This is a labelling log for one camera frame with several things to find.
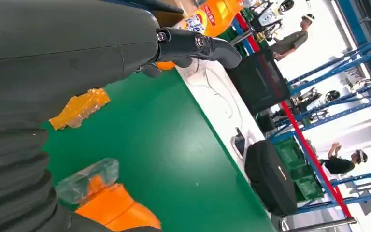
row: orange object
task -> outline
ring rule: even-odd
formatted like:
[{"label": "orange object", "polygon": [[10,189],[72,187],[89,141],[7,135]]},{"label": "orange object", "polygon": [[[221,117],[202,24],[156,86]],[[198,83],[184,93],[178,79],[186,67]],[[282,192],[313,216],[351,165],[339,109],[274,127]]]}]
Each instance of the orange object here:
[{"label": "orange object", "polygon": [[110,98],[104,89],[91,89],[85,94],[72,97],[62,112],[49,122],[55,130],[66,126],[77,128],[81,126],[83,119],[109,102]]},{"label": "orange object", "polygon": [[107,187],[101,176],[90,179],[88,199],[76,213],[104,225],[112,231],[150,226],[161,229],[157,217],[135,202],[122,184]]},{"label": "orange object", "polygon": [[[207,0],[192,16],[183,19],[175,27],[215,37],[231,25],[235,15],[242,9],[242,0]],[[162,70],[170,70],[175,64],[170,61],[158,62],[157,66]]]}]

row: cable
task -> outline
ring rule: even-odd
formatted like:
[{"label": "cable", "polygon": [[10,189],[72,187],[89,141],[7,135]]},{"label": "cable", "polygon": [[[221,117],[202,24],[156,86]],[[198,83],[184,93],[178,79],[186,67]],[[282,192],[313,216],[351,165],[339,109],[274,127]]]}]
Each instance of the cable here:
[{"label": "cable", "polygon": [[[197,68],[194,70],[193,74],[195,74],[196,72],[198,72],[199,68],[200,68],[200,60],[197,59]],[[215,95],[217,95],[217,96],[219,96],[220,98],[222,98],[222,99],[226,102],[226,104],[228,105],[228,107],[229,107],[229,109],[230,109],[230,114],[229,114],[229,116],[228,116],[228,119],[231,119],[232,116],[233,116],[233,114],[234,114],[234,112],[233,112],[233,110],[232,110],[232,106],[231,106],[231,104],[229,103],[229,101],[228,101],[224,96],[222,96],[218,91],[216,91],[216,90],[211,86],[210,81],[209,81],[209,79],[208,79],[208,75],[207,75],[207,69],[204,69],[204,74],[203,74],[203,75],[205,76],[205,79],[206,79],[206,82],[207,82],[208,87],[207,87],[206,85],[195,85],[195,84],[192,84],[192,83],[190,83],[190,82],[188,81],[188,77],[186,77],[185,80],[186,80],[187,83],[188,83],[189,85],[191,85],[191,86],[195,86],[195,87],[204,87],[204,88],[210,89],[210,90],[212,90],[212,91],[215,93]]]},{"label": "cable", "polygon": [[243,116],[241,115],[241,110],[240,108],[238,107],[238,104],[237,104],[237,100],[235,99],[234,95],[231,93],[231,91],[228,89],[227,85],[224,83],[224,81],[221,79],[221,77],[218,76],[218,74],[216,72],[214,72],[212,69],[210,68],[205,68],[204,70],[204,73],[205,73],[205,76],[206,76],[206,79],[207,79],[207,83],[209,86],[210,83],[209,83],[209,80],[208,80],[208,75],[207,75],[207,71],[210,71],[212,72],[216,77],[217,79],[223,84],[223,86],[225,87],[225,89],[228,91],[228,93],[231,95],[232,99],[234,100],[234,103],[235,103],[235,106],[237,107],[237,110],[238,110],[238,115],[240,116],[240,120],[241,120],[241,126],[240,126],[240,129],[242,130],[243,129]]},{"label": "cable", "polygon": [[230,111],[231,111],[231,114],[228,116],[228,119],[231,119],[232,116],[234,115],[234,111],[232,110],[232,106],[231,106],[231,104],[229,103],[229,101],[228,101],[228,100],[227,100],[223,95],[221,95],[218,91],[216,91],[216,90],[211,86],[211,84],[210,84],[210,80],[208,79],[207,69],[204,69],[204,76],[205,76],[205,80],[207,81],[207,84],[208,84],[209,88],[212,89],[212,90],[215,92],[216,95],[218,95],[219,97],[221,97],[222,99],[224,99],[224,100],[226,101],[226,103],[227,103],[227,105],[228,105],[228,107],[229,107],[229,109],[230,109]]}]

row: white floor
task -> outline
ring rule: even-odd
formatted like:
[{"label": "white floor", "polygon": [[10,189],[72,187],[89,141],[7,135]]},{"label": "white floor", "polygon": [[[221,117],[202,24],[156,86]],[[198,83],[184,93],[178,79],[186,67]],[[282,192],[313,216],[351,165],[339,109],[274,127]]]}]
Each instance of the white floor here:
[{"label": "white floor", "polygon": [[245,137],[245,148],[265,138],[223,66],[217,61],[195,60],[190,67],[177,70],[245,176],[243,159],[233,146],[236,127]]}]

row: bottle label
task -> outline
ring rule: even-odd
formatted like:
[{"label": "bottle label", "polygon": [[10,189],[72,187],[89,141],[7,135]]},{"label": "bottle label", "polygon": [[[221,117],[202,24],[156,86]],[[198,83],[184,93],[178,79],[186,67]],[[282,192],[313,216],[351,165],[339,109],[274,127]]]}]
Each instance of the bottle label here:
[{"label": "bottle label", "polygon": [[190,18],[185,20],[181,29],[203,33],[207,28],[207,22],[205,12],[198,9]]},{"label": "bottle label", "polygon": [[204,5],[204,11],[207,14],[208,21],[210,21],[211,25],[215,26],[215,18],[214,18],[213,12],[211,12],[211,9],[208,6],[208,4]]}]

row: gray shirt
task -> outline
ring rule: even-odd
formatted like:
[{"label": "gray shirt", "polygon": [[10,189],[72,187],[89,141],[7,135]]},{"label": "gray shirt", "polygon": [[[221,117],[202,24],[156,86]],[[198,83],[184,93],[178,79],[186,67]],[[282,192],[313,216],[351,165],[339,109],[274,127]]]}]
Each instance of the gray shirt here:
[{"label": "gray shirt", "polygon": [[297,31],[286,36],[283,40],[276,42],[270,47],[270,50],[274,53],[282,55],[292,48],[299,48],[307,39],[307,31]]}]

